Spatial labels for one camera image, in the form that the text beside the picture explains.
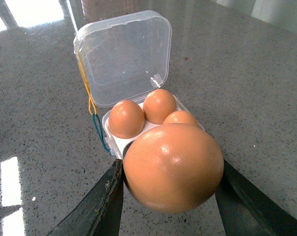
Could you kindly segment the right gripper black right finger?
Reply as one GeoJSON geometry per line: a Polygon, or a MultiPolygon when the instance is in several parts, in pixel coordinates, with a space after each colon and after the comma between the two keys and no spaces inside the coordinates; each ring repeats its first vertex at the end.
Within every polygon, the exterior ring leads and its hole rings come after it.
{"type": "Polygon", "coordinates": [[[227,236],[297,236],[297,219],[226,160],[215,198],[227,236]]]}

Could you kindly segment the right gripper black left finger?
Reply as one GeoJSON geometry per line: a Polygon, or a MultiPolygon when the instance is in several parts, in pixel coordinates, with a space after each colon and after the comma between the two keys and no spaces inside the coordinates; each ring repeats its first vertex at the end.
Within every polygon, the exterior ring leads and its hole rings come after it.
{"type": "Polygon", "coordinates": [[[123,180],[123,162],[117,159],[75,209],[48,235],[119,235],[124,193],[123,180]]]}

